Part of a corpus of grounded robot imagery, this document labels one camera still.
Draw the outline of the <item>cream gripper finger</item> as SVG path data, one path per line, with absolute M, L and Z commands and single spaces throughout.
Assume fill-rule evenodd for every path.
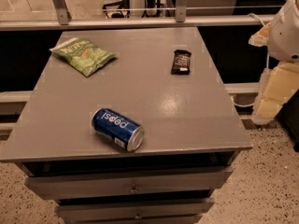
M 269 123 L 299 90 L 299 63 L 279 62 L 274 69 L 265 68 L 251 120 L 257 125 Z
M 264 25 L 258 32 L 249 39 L 249 44 L 255 47 L 263 47 L 268 45 L 270 22 Z

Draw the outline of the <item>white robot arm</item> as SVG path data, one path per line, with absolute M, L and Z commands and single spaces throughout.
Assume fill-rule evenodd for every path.
M 265 125 L 299 90 L 299 0 L 288 0 L 249 44 L 267 46 L 267 57 L 278 60 L 275 68 L 263 70 L 253 105 L 252 121 Z

